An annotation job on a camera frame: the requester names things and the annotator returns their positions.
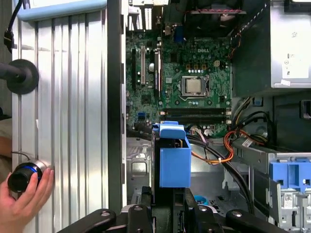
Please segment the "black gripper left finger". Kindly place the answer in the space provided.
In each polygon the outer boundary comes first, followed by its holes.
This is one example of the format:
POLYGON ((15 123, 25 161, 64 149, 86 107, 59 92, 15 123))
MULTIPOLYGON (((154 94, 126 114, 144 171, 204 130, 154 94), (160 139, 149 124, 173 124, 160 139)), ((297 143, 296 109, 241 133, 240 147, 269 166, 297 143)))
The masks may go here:
POLYGON ((152 233, 151 188, 144 186, 141 202, 125 206, 119 214, 98 209, 70 224, 61 233, 152 233))

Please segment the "person's hand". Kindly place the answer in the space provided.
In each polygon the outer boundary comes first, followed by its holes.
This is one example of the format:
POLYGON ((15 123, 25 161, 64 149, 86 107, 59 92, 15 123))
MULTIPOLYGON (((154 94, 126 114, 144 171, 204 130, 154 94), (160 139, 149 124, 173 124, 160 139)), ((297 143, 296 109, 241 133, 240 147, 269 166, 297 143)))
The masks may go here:
POLYGON ((33 173, 26 191, 16 200, 11 196, 8 180, 0 184, 0 231, 21 233, 38 214, 52 193, 54 171, 46 169, 38 181, 33 173))

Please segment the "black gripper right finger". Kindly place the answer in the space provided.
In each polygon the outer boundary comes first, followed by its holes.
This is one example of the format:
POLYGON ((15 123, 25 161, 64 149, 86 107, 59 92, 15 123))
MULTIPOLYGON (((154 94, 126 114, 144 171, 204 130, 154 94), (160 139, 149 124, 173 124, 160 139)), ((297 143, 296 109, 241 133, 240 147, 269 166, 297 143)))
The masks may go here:
POLYGON ((198 205, 187 188, 185 193, 183 229, 187 233, 282 233, 283 229, 255 217, 253 214, 233 209, 222 217, 210 207, 198 205))

